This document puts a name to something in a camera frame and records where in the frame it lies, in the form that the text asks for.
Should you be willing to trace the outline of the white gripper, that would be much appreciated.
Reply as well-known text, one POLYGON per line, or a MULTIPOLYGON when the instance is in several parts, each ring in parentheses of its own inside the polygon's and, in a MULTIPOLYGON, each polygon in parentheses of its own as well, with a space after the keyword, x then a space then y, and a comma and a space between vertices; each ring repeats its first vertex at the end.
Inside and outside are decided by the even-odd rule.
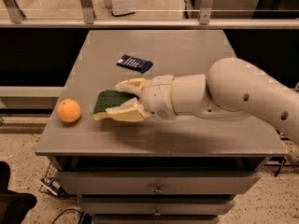
POLYGON ((177 117, 171 103, 172 75, 157 76, 151 80, 133 78, 115 85, 116 91, 125 91, 140 97, 140 102, 130 99, 120 106, 107 108, 107 114, 114 120, 139 122, 150 115, 156 120, 177 117))

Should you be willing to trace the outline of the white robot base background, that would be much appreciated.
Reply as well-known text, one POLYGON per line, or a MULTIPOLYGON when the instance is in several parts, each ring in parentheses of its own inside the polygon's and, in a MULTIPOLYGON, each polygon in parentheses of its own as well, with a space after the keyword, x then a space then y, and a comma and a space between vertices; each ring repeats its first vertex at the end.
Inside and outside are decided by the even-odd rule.
POLYGON ((135 0, 105 0, 105 6, 111 10, 113 16, 135 13, 135 0))

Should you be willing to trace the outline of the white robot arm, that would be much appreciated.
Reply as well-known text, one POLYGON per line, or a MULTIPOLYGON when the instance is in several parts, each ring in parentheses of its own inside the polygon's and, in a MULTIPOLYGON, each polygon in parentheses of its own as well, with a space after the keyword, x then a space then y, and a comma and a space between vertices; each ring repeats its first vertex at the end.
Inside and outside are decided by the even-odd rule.
POLYGON ((135 78, 118 83, 115 89, 135 97, 107 110, 114 120, 164 120, 187 115, 223 119, 250 114, 299 142, 299 94, 237 58, 216 61, 205 75, 135 78))

